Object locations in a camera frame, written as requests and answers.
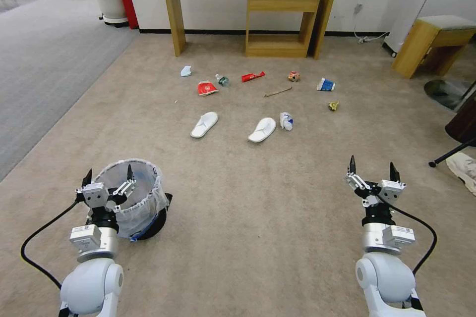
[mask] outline black stand leg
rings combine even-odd
[[[428,163],[428,165],[430,167],[436,167],[436,165],[438,165],[440,162],[446,160],[448,157],[454,155],[455,153],[457,153],[458,151],[461,151],[462,149],[464,149],[466,146],[469,146],[471,145],[473,142],[476,141],[476,138],[473,138],[467,142],[465,142],[464,144],[461,144],[459,145],[458,147],[455,147],[453,150],[451,150],[450,152],[444,154],[443,156],[440,156],[439,158],[437,158],[435,161],[430,161]]]

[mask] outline blue paper cup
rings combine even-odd
[[[336,84],[328,79],[322,78],[317,85],[317,90],[323,92],[331,92],[334,90]]]

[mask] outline black cable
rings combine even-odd
[[[48,271],[46,271],[44,268],[42,268],[41,266],[39,266],[37,263],[35,263],[34,261],[30,260],[26,255],[25,255],[25,248],[26,248],[26,245],[30,242],[31,239],[33,239],[38,233],[40,233],[42,230],[48,228],[51,224],[53,224],[54,222],[56,222],[58,219],[60,219],[63,215],[65,215],[66,213],[68,213],[70,210],[72,210],[74,208],[75,205],[78,204],[78,201],[74,201],[74,203],[69,206],[68,208],[66,208],[64,211],[62,211],[60,214],[58,214],[56,217],[54,217],[52,220],[50,220],[48,223],[46,223],[45,225],[43,225],[40,229],[38,229],[36,232],[34,232],[32,235],[30,235],[28,238],[26,238],[26,240],[23,242],[22,246],[21,246],[21,250],[20,250],[20,254],[21,254],[21,257],[23,258],[23,260],[25,260],[27,263],[29,263],[31,266],[33,266],[34,268],[38,269],[40,272],[42,272],[43,274],[45,274],[57,287],[58,289],[61,290],[61,284],[58,280],[56,280],[56,278],[51,275]]]
[[[433,252],[433,250],[435,249],[435,246],[436,246],[436,242],[438,241],[438,237],[436,236],[436,232],[435,230],[427,223],[425,222],[424,220],[418,218],[418,217],[415,217],[414,215],[411,215],[410,213],[407,213],[403,210],[401,210],[400,208],[397,208],[393,205],[391,205],[390,203],[388,203],[385,199],[383,199],[382,197],[378,196],[379,199],[382,200],[383,203],[385,203],[386,205],[388,205],[391,209],[397,211],[398,213],[401,213],[403,215],[406,215],[408,218],[411,218],[413,220],[416,220],[418,223],[424,225],[425,227],[427,227],[429,229],[429,231],[433,234],[433,242],[431,243],[430,245],[430,248],[428,249],[428,251],[426,252],[425,255],[423,255],[423,258],[421,258],[421,260],[418,262],[418,264],[414,267],[413,269],[413,275],[415,275],[417,273],[417,271],[420,269],[420,267],[423,265],[423,263],[426,261],[426,259],[428,259],[428,257],[431,255],[431,253]]]

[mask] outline red toothpaste tube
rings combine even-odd
[[[259,78],[259,77],[262,77],[264,75],[265,75],[264,72],[261,72],[259,74],[254,74],[254,73],[246,74],[244,76],[241,76],[241,81],[244,83],[244,82],[247,82],[251,79]]]

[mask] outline trash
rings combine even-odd
[[[230,82],[227,77],[223,77],[220,74],[215,74],[215,78],[222,87],[227,87]]]
[[[212,93],[217,93],[218,89],[210,81],[203,81],[198,83],[197,87],[198,95],[203,97]]]
[[[461,179],[466,188],[476,196],[476,159],[458,152],[448,157],[446,164],[450,171]]]
[[[290,90],[290,89],[292,89],[292,87],[289,87],[289,88],[286,88],[286,89],[283,89],[283,90],[277,91],[277,92],[266,93],[266,94],[264,95],[264,97],[270,97],[270,96],[272,96],[272,95],[280,94],[280,93],[286,92],[286,91],[288,91],[288,90]]]
[[[254,73],[245,74],[244,76],[241,76],[241,81],[244,83],[244,82],[247,82],[251,79],[259,78],[259,77],[262,77],[264,75],[266,75],[264,72],[261,72],[259,74],[254,74]]]
[[[289,72],[288,80],[290,80],[291,82],[299,82],[299,72]]]
[[[338,105],[339,105],[339,102],[330,102],[328,104],[329,110],[336,111]]]
[[[336,84],[328,79],[322,78],[316,89],[323,92],[331,92],[334,90]]]
[[[281,129],[291,131],[293,129],[293,117],[288,112],[282,112],[279,114],[279,124]]]
[[[254,143],[258,143],[270,136],[274,129],[276,129],[276,122],[273,118],[263,118],[259,121],[258,125],[248,136],[248,140]]]
[[[193,138],[201,138],[212,128],[213,125],[216,124],[217,121],[218,114],[214,111],[209,111],[208,113],[203,114],[190,133],[190,136]]]
[[[189,75],[192,75],[192,66],[185,66],[182,71],[180,71],[180,76],[181,77],[188,77]]]

